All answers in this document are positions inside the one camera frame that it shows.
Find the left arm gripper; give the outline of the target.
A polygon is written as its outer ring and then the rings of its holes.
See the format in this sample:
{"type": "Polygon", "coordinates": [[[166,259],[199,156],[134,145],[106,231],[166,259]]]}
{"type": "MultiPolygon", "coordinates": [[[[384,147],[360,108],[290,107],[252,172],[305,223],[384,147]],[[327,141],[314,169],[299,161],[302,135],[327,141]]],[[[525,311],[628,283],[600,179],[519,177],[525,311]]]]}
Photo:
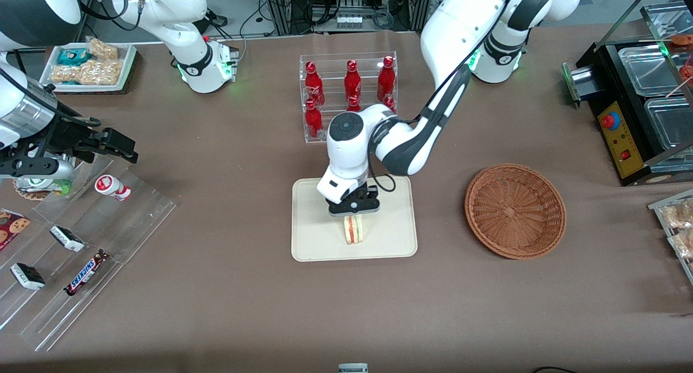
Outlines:
{"type": "Polygon", "coordinates": [[[380,209],[378,198],[344,200],[357,189],[366,185],[367,171],[364,169],[339,170],[328,166],[317,183],[318,192],[328,200],[328,213],[331,216],[375,213],[380,209]]]}

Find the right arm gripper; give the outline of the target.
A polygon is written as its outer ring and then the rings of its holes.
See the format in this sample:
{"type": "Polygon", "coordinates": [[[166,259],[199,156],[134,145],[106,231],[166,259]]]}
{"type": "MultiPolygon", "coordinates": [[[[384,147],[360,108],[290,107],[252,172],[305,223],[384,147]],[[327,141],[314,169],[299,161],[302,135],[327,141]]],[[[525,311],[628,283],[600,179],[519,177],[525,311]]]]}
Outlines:
{"type": "Polygon", "coordinates": [[[135,141],[112,127],[96,131],[91,127],[59,121],[51,125],[51,152],[76,156],[87,162],[93,161],[93,154],[113,154],[129,163],[135,164],[139,155],[135,151],[135,141]]]}

